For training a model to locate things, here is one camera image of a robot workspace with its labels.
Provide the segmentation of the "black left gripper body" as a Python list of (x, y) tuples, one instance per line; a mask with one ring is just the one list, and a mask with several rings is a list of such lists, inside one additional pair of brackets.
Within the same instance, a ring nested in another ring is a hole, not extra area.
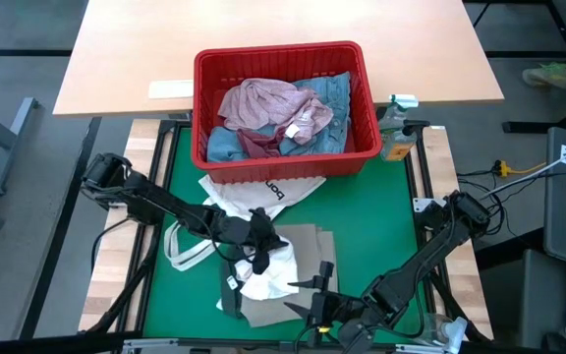
[(224, 244), (262, 248), (269, 239), (269, 216), (263, 208), (249, 210), (251, 218), (221, 216), (213, 224), (213, 239)]

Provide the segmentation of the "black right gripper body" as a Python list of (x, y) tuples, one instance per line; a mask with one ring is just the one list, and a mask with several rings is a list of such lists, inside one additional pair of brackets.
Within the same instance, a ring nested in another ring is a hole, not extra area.
[(310, 328), (319, 332), (340, 324), (339, 334), (357, 334), (369, 326), (368, 308), (359, 298), (331, 291), (315, 292), (311, 297)]

